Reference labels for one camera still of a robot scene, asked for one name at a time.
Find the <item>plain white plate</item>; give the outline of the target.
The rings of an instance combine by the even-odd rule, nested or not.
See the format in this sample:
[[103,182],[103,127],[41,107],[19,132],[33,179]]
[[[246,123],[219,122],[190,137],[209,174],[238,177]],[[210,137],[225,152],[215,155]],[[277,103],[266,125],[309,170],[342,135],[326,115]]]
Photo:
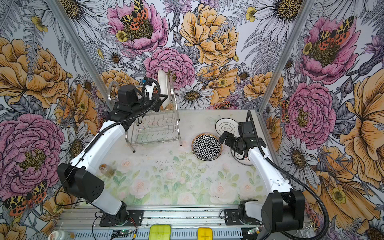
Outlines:
[[245,165],[245,166],[252,166],[253,163],[249,160],[248,157],[245,157],[245,154],[243,154],[242,156],[240,156],[238,153],[236,153],[234,150],[231,150],[231,155],[232,157],[238,162],[240,163],[241,165]]

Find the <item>chrome wire dish rack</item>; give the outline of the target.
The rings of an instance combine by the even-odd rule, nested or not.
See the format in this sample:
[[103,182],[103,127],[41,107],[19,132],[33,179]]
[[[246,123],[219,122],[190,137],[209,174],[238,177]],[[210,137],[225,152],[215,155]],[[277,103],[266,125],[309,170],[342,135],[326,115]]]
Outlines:
[[[128,84],[137,86],[141,89],[143,84]],[[125,140],[128,147],[135,152],[135,146],[155,143],[165,143],[179,141],[182,144],[180,133],[180,115],[176,103],[174,89],[170,87],[171,101],[163,109],[160,106],[158,112],[149,111],[140,115],[128,115],[116,111],[116,102],[118,101],[118,90],[122,87],[117,81],[113,81],[109,86],[109,99],[115,102],[113,110],[107,116],[107,122],[103,125],[109,126],[130,117],[135,119],[120,124],[121,131],[124,131]]]

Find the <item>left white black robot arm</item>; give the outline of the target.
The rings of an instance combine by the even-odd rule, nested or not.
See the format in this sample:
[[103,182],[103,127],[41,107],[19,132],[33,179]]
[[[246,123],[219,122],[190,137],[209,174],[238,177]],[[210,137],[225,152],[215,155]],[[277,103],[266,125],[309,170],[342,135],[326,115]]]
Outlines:
[[69,164],[61,163],[57,173],[64,191],[85,200],[105,213],[110,222],[123,225],[128,220],[127,205],[112,196],[97,173],[115,142],[135,120],[148,112],[158,112],[169,104],[170,84],[167,77],[145,78],[139,89],[123,85],[118,101],[91,142]]

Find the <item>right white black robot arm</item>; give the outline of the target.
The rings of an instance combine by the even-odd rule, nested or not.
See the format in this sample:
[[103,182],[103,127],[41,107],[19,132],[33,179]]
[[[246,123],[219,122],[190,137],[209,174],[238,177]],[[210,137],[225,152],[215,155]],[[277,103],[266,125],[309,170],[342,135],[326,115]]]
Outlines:
[[299,230],[304,225],[305,197],[295,191],[280,171],[268,162],[270,153],[261,138],[256,138],[253,123],[239,123],[239,137],[225,131],[219,138],[221,144],[235,153],[247,156],[258,170],[267,191],[262,203],[256,199],[241,201],[238,211],[225,211],[233,224],[261,223],[269,233]]

